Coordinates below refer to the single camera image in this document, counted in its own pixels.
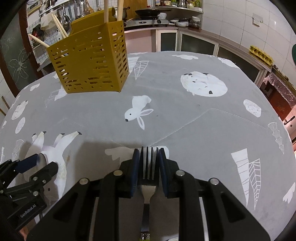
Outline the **green handled steel fork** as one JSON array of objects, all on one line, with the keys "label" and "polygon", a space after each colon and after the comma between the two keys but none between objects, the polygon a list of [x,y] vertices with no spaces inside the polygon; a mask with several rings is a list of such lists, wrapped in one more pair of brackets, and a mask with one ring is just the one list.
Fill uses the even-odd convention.
[{"label": "green handled steel fork", "polygon": [[138,186],[144,198],[140,240],[150,240],[149,215],[150,202],[158,186],[158,177],[155,177],[155,163],[153,147],[142,147],[140,151]]}]

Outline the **grey patterned tablecloth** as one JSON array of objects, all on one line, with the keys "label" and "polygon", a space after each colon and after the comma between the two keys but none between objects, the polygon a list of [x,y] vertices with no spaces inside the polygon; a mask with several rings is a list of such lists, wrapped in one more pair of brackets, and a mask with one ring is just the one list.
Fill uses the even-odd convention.
[{"label": "grey patterned tablecloth", "polygon": [[136,53],[121,92],[66,93],[56,73],[26,86],[1,118],[1,161],[43,153],[59,171],[53,206],[79,179],[163,148],[195,178],[219,179],[275,240],[295,212],[290,136],[233,62],[189,52]]}]

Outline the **dark wooden glass door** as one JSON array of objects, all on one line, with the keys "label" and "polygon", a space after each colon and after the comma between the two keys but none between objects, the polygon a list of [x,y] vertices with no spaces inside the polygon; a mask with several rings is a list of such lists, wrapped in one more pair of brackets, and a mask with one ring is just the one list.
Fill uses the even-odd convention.
[{"label": "dark wooden glass door", "polygon": [[1,1],[1,72],[13,96],[44,76],[27,27],[27,1]]}]

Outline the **yellow perforated utensil holder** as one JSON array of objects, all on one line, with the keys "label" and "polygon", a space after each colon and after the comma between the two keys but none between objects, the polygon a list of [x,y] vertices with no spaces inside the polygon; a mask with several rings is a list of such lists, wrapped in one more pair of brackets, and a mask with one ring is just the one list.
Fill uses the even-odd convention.
[{"label": "yellow perforated utensil holder", "polygon": [[98,11],[74,20],[72,32],[47,48],[67,93],[120,92],[129,75],[123,21]]}]

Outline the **yellow egg tray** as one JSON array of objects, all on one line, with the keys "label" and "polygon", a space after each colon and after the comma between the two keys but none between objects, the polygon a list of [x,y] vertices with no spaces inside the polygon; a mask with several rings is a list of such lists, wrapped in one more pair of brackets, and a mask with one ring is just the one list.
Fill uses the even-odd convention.
[{"label": "yellow egg tray", "polygon": [[257,46],[251,45],[249,48],[249,52],[259,58],[261,61],[263,61],[266,65],[272,66],[273,65],[273,59],[266,54],[264,51],[259,49]]}]

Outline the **steel gas stove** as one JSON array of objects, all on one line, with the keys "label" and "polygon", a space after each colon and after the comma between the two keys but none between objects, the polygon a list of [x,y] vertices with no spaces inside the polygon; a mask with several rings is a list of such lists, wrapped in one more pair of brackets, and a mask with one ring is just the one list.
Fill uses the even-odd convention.
[{"label": "steel gas stove", "polygon": [[157,25],[168,25],[168,20],[133,20],[124,22],[125,28],[131,27],[142,27],[142,26],[157,26]]}]

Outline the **steel cooking pot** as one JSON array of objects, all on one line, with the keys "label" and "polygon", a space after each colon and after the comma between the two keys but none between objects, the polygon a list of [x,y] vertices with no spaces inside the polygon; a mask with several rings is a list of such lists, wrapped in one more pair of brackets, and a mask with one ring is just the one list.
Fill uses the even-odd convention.
[{"label": "steel cooking pot", "polygon": [[[130,9],[129,6],[127,8],[123,8],[123,12],[122,12],[122,20],[123,21],[127,20],[127,10],[129,10],[129,9]],[[112,8],[111,13],[114,18],[117,18],[117,7]]]}]

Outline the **black wok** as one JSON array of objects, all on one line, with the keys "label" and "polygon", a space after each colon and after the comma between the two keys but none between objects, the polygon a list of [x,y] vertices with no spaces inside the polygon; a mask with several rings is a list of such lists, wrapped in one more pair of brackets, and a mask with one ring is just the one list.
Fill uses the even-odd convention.
[{"label": "black wok", "polygon": [[141,20],[155,20],[158,19],[160,13],[166,13],[171,11],[170,9],[138,9],[135,13]]}]

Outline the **corner spice shelf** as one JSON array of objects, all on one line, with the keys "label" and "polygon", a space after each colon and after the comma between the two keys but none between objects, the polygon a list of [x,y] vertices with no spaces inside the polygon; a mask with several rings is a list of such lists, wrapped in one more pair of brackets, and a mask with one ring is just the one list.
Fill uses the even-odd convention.
[{"label": "corner spice shelf", "polygon": [[159,4],[154,3],[154,9],[162,11],[193,11],[198,14],[203,14],[201,1],[160,1]]}]

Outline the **green round wall plate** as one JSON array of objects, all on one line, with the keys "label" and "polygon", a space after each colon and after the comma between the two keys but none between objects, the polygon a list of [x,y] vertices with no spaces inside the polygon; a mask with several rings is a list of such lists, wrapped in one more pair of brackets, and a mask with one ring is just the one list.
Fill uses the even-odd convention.
[{"label": "green round wall plate", "polygon": [[294,64],[296,65],[296,44],[294,44],[292,47],[292,59]]}]

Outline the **white wall socket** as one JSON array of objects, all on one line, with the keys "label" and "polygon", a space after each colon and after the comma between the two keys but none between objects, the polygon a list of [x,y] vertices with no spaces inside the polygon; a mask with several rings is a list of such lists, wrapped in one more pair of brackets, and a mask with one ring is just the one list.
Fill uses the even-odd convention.
[{"label": "white wall socket", "polygon": [[255,13],[252,15],[252,24],[259,27],[263,23],[263,18]]}]

